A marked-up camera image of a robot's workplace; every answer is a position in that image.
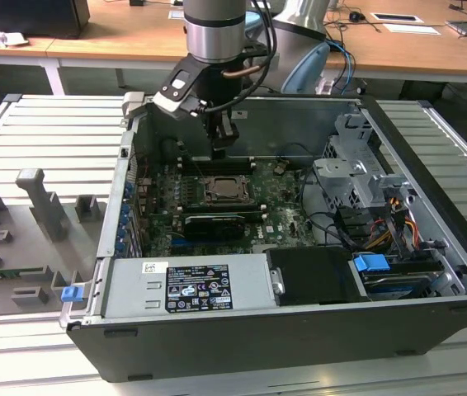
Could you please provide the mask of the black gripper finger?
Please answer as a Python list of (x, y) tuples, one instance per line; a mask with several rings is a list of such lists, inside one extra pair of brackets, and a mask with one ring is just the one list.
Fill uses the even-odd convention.
[(210, 113), (205, 117), (205, 131), (210, 140), (211, 157), (225, 158), (226, 149), (239, 137), (238, 127), (232, 121), (232, 111)]

